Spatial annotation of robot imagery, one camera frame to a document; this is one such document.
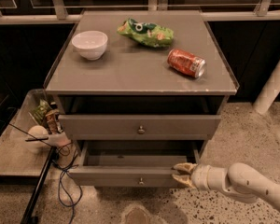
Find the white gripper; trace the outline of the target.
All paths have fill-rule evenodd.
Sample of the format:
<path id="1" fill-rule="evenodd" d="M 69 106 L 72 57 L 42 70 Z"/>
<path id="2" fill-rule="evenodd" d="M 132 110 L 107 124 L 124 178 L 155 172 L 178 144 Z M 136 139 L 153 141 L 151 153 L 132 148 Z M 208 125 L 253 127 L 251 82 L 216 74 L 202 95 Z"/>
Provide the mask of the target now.
<path id="1" fill-rule="evenodd" d="M 172 174 L 172 178 L 178 183 L 191 188 L 191 189 L 199 189 L 199 190 L 209 190 L 208 186 L 208 172 L 210 169 L 209 165 L 183 162 L 178 163 L 174 166 L 174 169 L 177 170 L 181 174 L 186 175 L 175 175 Z"/>

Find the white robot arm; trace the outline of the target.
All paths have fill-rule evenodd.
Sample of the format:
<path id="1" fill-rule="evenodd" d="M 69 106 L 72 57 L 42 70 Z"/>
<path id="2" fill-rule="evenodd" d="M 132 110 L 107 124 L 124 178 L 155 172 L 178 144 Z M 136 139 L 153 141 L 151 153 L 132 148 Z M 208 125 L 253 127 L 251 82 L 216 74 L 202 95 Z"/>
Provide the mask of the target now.
<path id="1" fill-rule="evenodd" d="M 242 203 L 262 199 L 280 213 L 280 185 L 263 174 L 280 172 L 280 113 L 231 103 L 223 111 L 214 144 L 203 156 L 210 161 L 179 163 L 173 178 L 187 187 L 215 190 Z"/>

